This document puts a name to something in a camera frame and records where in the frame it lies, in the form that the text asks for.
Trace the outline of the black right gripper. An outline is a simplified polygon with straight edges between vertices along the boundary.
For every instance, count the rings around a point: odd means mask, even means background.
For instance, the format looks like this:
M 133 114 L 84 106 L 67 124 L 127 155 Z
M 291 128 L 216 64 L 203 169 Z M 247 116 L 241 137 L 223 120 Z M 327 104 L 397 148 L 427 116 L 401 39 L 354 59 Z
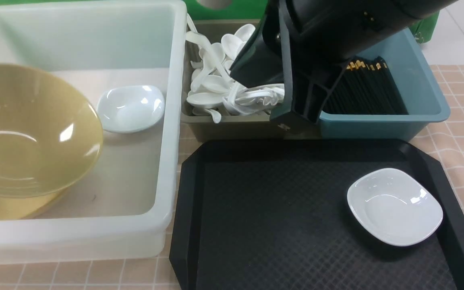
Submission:
M 272 109 L 269 121 L 287 134 L 319 130 L 320 114 L 346 67 L 346 61 L 319 64 L 306 75 L 296 61 L 284 60 L 285 99 Z

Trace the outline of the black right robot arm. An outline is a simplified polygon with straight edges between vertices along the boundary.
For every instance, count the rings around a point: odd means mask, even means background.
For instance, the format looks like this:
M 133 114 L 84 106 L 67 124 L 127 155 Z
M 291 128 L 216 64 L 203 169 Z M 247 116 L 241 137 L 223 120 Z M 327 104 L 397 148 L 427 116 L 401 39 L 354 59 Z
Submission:
M 362 51 L 452 4 L 451 0 L 270 0 L 231 67 L 247 88 L 283 84 L 269 121 L 291 133 L 320 125 L 335 94 L 367 107 L 347 68 Z

